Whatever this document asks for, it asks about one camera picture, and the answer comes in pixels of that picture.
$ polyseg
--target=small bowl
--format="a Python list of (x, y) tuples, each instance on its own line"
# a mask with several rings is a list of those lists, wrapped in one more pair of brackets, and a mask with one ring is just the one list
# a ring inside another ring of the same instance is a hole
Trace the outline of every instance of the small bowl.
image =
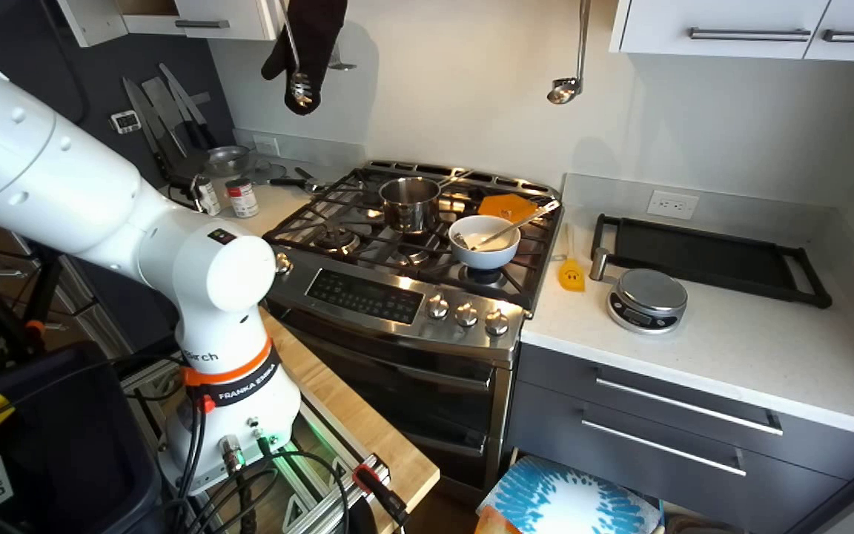
[[(503, 231), (491, 245), (482, 245), (490, 234), (494, 234), (508, 225), (512, 231)], [(447, 240), (453, 245), (457, 258), (472, 271), (499, 271), (499, 267), (511, 264), (516, 249), (519, 249), (519, 237), (521, 234), (511, 221), (485, 216), (485, 215), (463, 216), (447, 230)]]

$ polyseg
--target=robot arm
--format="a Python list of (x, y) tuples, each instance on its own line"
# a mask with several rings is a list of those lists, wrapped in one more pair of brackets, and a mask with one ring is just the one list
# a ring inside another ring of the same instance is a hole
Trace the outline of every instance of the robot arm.
[[(272, 249), (221, 221), (178, 207), (137, 166), (0, 75), (0, 230), (101, 264), (170, 296), (174, 341), (207, 396), (201, 473), (218, 443), (257, 448), (253, 421), (288, 443), (300, 393), (272, 359), (257, 301), (275, 276)], [(170, 457), (186, 457), (190, 427), (170, 424)]]

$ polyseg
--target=black tray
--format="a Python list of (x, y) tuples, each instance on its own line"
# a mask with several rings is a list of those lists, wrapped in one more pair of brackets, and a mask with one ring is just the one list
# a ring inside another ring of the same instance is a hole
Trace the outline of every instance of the black tray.
[(817, 308), (834, 307), (804, 249), (599, 215), (594, 258), (608, 245), (608, 231), (613, 231), (608, 261), (620, 267), (648, 267), (677, 279)]

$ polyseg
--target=orange ring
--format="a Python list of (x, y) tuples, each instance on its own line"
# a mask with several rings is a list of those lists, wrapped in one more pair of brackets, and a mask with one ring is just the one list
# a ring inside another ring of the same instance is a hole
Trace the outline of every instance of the orange ring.
[(218, 385), (218, 382), (235, 382), (245, 374), (253, 374), (257, 365), (263, 365), (272, 353), (272, 338), (266, 336), (266, 345), (248, 359), (245, 365), (224, 371), (224, 374), (201, 374), (195, 368), (183, 368), (183, 385)]

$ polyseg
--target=spice jar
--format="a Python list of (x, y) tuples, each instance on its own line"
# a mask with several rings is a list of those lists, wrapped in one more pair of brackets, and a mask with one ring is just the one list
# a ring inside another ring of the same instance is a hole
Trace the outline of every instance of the spice jar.
[(244, 221), (257, 215), (257, 201), (245, 179), (224, 182), (224, 200), (229, 200), (232, 215)]

